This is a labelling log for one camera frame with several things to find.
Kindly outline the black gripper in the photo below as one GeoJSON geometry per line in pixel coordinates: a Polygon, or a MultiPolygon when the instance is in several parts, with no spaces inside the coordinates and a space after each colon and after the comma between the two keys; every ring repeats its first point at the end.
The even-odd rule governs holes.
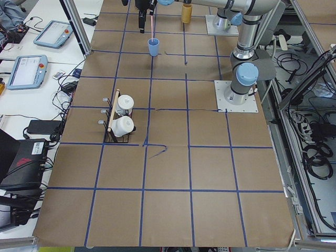
{"type": "Polygon", "coordinates": [[[155,0],[135,1],[135,8],[138,10],[138,30],[141,34],[145,33],[146,17],[153,17],[157,3],[155,0]]]}

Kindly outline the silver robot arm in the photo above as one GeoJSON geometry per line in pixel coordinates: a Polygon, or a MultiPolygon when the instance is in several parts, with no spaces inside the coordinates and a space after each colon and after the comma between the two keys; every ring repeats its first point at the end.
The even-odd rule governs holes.
{"type": "Polygon", "coordinates": [[[240,26],[243,15],[240,12],[227,10],[223,8],[217,9],[213,25],[217,30],[228,30],[232,25],[240,26]]]}
{"type": "Polygon", "coordinates": [[[241,30],[238,35],[238,42],[230,57],[233,68],[233,80],[224,91],[225,100],[235,106],[246,103],[251,87],[256,84],[259,77],[259,70],[251,59],[255,54],[258,44],[257,37],[262,36],[264,31],[259,27],[260,22],[264,25],[268,22],[263,19],[266,15],[269,18],[272,11],[275,11],[280,1],[181,1],[183,4],[195,4],[211,6],[218,9],[217,14],[222,19],[229,19],[240,14],[241,30]]]}

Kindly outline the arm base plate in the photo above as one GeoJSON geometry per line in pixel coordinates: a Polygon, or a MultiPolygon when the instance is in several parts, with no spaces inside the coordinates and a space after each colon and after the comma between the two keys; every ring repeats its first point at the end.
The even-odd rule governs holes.
{"type": "Polygon", "coordinates": [[[236,94],[231,81],[215,80],[217,110],[219,112],[258,113],[253,87],[246,94],[236,94]]]}
{"type": "Polygon", "coordinates": [[[237,26],[232,25],[228,30],[217,30],[213,25],[215,16],[216,15],[205,16],[208,35],[238,37],[239,32],[237,26]]]}

